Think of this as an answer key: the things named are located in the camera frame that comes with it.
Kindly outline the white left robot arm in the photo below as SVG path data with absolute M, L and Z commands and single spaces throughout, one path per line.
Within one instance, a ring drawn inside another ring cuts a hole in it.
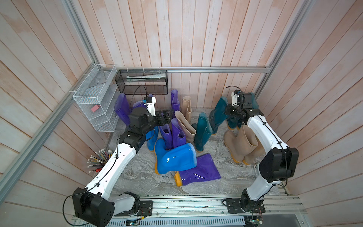
M 111 196 L 112 189 L 127 164 L 149 140 L 146 134 L 157 126 L 169 124 L 174 111 L 152 113 L 143 107 L 133 109 L 130 124 L 116 142 L 116 149 L 102 170 L 88 185 L 77 188 L 70 197 L 76 217 L 97 227 L 105 227 L 115 214 L 140 212 L 140 198 L 130 192 Z

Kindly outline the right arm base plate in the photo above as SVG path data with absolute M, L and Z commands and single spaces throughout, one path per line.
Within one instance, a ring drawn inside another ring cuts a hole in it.
M 222 204 L 227 207 L 229 214 L 240 213 L 265 213 L 266 209 L 261 201 L 251 201 L 244 198 L 225 198 L 222 200 Z

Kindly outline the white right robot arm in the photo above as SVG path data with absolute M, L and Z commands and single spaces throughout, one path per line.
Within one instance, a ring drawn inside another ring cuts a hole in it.
M 284 143 L 268 124 L 253 93 L 236 89 L 231 93 L 232 102 L 226 106 L 225 114 L 241 121 L 237 134 L 227 131 L 224 144 L 234 162 L 248 164 L 247 157 L 255 159 L 265 154 L 257 165 L 257 178 L 241 195 L 241 209 L 250 213 L 262 204 L 264 196 L 275 186 L 293 177 L 299 152 Z

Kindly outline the large beige boot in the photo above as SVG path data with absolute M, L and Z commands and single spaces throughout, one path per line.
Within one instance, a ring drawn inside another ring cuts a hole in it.
M 258 145 L 257 147 L 248 155 L 246 155 L 243 159 L 243 163 L 246 165 L 251 165 L 254 163 L 255 159 L 265 155 L 265 149 L 262 145 L 262 143 L 260 142 L 260 140 L 258 138 L 256 138 Z

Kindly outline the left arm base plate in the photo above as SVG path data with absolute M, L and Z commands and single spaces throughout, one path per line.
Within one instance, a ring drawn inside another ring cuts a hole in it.
M 153 201 L 152 200 L 141 200 L 136 201 L 133 208 L 130 211 L 124 211 L 118 214 L 115 214 L 115 217 L 128 217 L 128 218 L 137 218 L 137 217 L 148 217 L 152 215 L 153 211 Z

